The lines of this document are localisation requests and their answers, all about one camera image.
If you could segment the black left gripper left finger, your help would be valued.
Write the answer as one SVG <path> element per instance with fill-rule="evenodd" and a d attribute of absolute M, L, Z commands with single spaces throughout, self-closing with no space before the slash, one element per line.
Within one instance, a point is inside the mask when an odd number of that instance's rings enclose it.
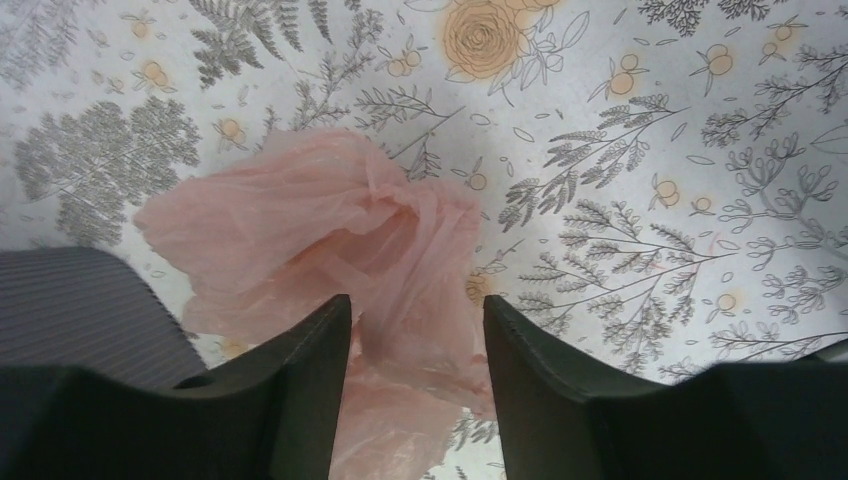
<path fill-rule="evenodd" d="M 5 479 L 325 479 L 351 340 L 329 299 L 285 333 L 172 388 L 80 367 L 1 371 Z"/>

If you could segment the grey mesh trash bin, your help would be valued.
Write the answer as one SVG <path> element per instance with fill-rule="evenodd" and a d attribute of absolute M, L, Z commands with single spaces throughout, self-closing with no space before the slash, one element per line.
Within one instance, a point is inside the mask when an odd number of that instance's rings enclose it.
<path fill-rule="evenodd" d="M 207 370 L 148 283 L 89 247 L 2 252 L 1 364 L 84 367 L 141 388 Z"/>

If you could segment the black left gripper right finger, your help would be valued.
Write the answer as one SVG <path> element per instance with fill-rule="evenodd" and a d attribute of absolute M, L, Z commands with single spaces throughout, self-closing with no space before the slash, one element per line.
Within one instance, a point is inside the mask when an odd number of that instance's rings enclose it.
<path fill-rule="evenodd" d="M 843 479 L 843 362 L 718 363 L 675 385 L 556 339 L 506 300 L 485 343 L 511 479 Z"/>

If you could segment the pink plastic trash bag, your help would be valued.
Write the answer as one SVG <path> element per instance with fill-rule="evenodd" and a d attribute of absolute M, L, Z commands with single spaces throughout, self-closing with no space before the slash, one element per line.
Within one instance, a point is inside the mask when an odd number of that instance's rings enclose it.
<path fill-rule="evenodd" d="M 482 218 L 466 187 L 410 180 L 345 129 L 275 131 L 258 154 L 150 198 L 134 222 L 187 275 L 190 331 L 255 346 L 349 296 L 331 478 L 419 479 L 463 410 L 493 417 L 482 310 L 466 291 Z"/>

